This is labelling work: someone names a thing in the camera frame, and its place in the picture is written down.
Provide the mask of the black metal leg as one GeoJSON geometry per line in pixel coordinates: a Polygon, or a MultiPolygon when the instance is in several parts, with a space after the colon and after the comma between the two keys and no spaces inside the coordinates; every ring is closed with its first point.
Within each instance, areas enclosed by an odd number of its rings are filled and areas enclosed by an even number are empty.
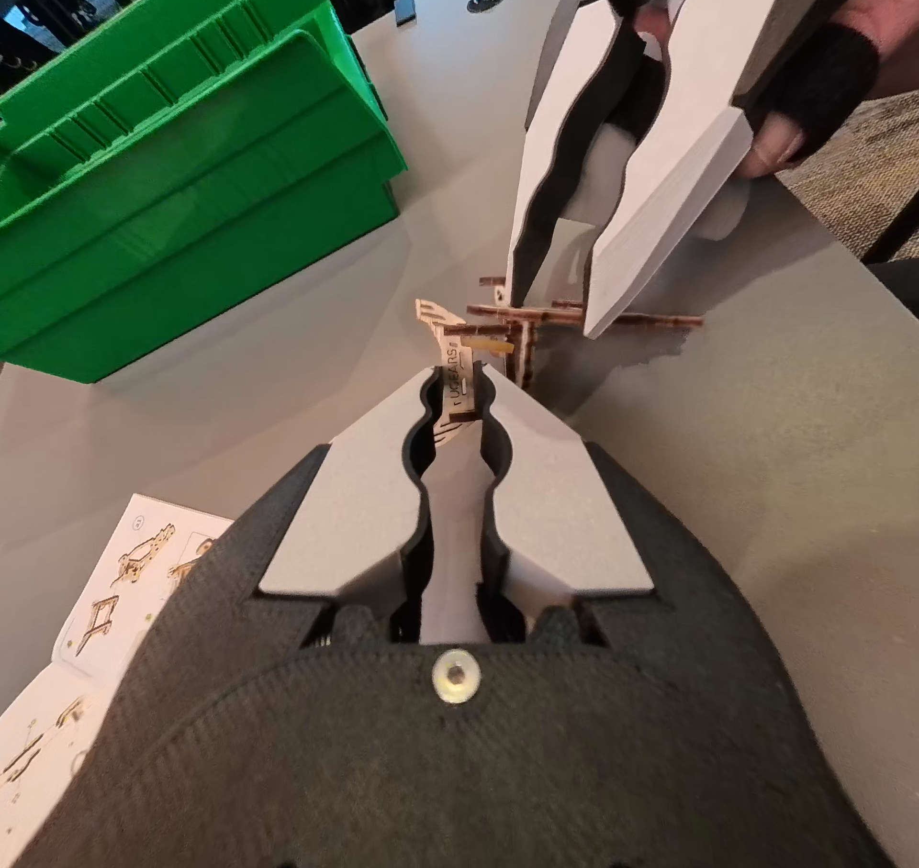
{"type": "Polygon", "coordinates": [[[913,238],[917,229],[918,212],[904,208],[868,248],[866,254],[861,258],[862,264],[880,265],[890,262],[913,238]]]}

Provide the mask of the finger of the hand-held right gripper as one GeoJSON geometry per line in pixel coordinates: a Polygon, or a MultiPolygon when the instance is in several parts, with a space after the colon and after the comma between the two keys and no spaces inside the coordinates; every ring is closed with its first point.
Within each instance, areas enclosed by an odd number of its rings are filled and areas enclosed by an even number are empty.
{"type": "Polygon", "coordinates": [[[592,251],[583,334],[602,334],[691,231],[750,149],[734,92],[775,0],[685,0],[660,110],[592,251]]]}
{"type": "Polygon", "coordinates": [[[506,270],[508,305],[524,305],[556,223],[580,185],[594,136],[624,98],[644,49],[609,0],[576,8],[526,128],[506,270]]]}

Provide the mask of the green plastic storage bin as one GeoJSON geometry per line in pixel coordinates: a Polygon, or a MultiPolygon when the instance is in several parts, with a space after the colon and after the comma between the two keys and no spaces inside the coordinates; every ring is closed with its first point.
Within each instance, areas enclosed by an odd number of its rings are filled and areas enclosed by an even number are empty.
{"type": "Polygon", "coordinates": [[[2,297],[2,361],[94,383],[398,216],[387,127],[298,116],[2,297]]]}
{"type": "Polygon", "coordinates": [[[137,0],[2,96],[2,233],[117,144],[293,30],[388,120],[331,0],[137,0]]]}

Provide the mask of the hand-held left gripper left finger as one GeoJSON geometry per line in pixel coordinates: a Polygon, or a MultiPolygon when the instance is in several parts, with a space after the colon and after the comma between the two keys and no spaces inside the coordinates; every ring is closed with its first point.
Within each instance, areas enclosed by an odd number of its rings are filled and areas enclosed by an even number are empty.
{"type": "Polygon", "coordinates": [[[360,604],[416,644],[434,563],[429,494],[442,370],[427,367],[323,445],[259,590],[360,604]]]}

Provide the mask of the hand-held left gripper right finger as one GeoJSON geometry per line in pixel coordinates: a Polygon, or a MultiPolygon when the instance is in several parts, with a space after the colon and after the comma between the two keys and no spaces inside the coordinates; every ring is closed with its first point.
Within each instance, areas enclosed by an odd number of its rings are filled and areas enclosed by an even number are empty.
{"type": "Polygon", "coordinates": [[[523,642],[552,607],[653,584],[584,440],[494,367],[475,366],[485,493],[476,601],[492,642],[523,642]]]}

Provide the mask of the wooden model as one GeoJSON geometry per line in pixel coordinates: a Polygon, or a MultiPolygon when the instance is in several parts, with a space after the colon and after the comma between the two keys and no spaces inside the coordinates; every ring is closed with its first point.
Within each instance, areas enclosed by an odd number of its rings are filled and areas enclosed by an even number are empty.
{"type": "Polygon", "coordinates": [[[586,293],[579,274],[537,279],[524,307],[504,299],[504,277],[456,280],[427,288],[415,312],[433,334],[443,367],[443,409],[435,442],[477,419],[473,364],[491,365],[551,411],[571,419],[618,367],[678,356],[699,334],[698,308],[630,307],[596,339],[583,334],[586,293]]]}

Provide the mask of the printed instruction sheet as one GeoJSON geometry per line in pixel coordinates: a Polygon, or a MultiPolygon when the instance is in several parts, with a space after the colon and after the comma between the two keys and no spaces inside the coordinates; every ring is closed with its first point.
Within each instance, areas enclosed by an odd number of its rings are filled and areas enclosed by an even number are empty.
{"type": "Polygon", "coordinates": [[[230,519],[134,494],[60,630],[1,718],[1,865],[82,766],[144,635],[230,519]]]}

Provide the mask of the black chair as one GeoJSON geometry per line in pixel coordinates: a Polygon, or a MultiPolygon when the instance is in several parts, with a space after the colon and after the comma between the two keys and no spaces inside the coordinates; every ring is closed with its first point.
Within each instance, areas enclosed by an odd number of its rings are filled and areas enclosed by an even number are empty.
{"type": "Polygon", "coordinates": [[[868,270],[915,318],[918,309],[918,258],[867,265],[868,270]]]}

